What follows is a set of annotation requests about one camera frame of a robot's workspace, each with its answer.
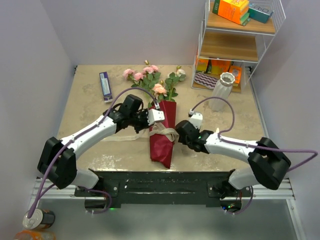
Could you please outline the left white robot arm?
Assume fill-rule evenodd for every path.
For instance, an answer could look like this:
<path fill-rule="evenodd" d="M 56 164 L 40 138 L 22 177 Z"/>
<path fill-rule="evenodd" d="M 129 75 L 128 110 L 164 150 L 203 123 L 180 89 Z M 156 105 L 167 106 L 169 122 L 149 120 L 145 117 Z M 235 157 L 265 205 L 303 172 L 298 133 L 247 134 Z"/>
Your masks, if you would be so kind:
<path fill-rule="evenodd" d="M 43 147 L 37 169 L 59 189 L 69 185 L 85 187 L 92 196 L 99 196 L 104 184 L 93 170 L 77 168 L 77 159 L 106 137 L 133 127 L 139 132 L 150 127 L 149 110 L 140 108 L 142 100 L 129 94 L 123 103 L 105 111 L 96 121 L 63 139 L 49 138 Z"/>

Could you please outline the red wrapping paper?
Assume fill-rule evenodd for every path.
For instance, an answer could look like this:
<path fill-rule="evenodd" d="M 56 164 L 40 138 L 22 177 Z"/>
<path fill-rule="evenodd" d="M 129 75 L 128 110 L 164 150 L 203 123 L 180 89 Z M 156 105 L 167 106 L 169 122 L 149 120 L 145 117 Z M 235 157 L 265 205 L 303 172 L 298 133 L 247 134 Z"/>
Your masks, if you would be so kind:
<path fill-rule="evenodd" d="M 160 109 L 164 112 L 165 120 L 162 122 L 166 129 L 174 129 L 176 125 L 177 103 L 163 100 L 159 103 Z M 165 168 L 171 167 L 174 141 L 170 141 L 163 134 L 153 134 L 149 137 L 150 159 L 153 162 L 161 163 Z"/>

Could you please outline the beige printed ribbon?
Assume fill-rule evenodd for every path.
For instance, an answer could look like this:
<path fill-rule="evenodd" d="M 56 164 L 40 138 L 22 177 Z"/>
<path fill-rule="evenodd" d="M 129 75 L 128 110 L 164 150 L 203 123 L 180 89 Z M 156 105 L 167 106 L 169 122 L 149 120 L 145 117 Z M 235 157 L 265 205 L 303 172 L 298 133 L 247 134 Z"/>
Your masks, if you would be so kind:
<path fill-rule="evenodd" d="M 138 133 L 133 136 L 108 136 L 102 139 L 102 142 L 125 142 L 125 141 L 135 141 L 143 136 L 146 130 L 143 130 L 142 133 Z M 149 132 L 149 136 L 154 135 L 162 135 L 167 137 L 170 142 L 175 142 L 179 139 L 179 134 L 174 128 L 166 128 L 162 123 L 156 123 L 151 131 Z"/>

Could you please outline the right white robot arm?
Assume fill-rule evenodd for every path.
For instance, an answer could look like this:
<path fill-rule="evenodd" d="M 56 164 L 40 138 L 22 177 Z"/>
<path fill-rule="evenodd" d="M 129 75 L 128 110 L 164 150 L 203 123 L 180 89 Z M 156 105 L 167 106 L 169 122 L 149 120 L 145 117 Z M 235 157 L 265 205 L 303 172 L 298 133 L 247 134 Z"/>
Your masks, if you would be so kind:
<path fill-rule="evenodd" d="M 230 197 L 245 187 L 259 184 L 277 190 L 291 166 L 287 156 L 266 137 L 254 141 L 250 147 L 224 142 L 216 132 L 200 131 L 188 120 L 179 122 L 175 130 L 179 134 L 178 142 L 195 152 L 224 155 L 249 164 L 248 168 L 231 170 L 227 179 L 216 185 L 217 191 Z"/>

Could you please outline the pink rose bouquet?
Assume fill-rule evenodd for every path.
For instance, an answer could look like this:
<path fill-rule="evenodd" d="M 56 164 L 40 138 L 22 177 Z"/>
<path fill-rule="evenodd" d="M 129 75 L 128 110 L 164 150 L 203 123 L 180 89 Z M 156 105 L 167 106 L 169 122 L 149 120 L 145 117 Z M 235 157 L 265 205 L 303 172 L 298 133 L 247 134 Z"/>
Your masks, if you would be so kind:
<path fill-rule="evenodd" d="M 170 72 L 165 79 L 161 79 L 161 72 L 158 66 L 150 64 L 148 60 L 144 61 L 145 67 L 140 71 L 127 68 L 122 76 L 132 82 L 133 88 L 142 88 L 147 90 L 157 102 L 174 102 L 178 96 L 176 85 L 186 79 L 186 72 L 180 65 L 175 71 Z"/>

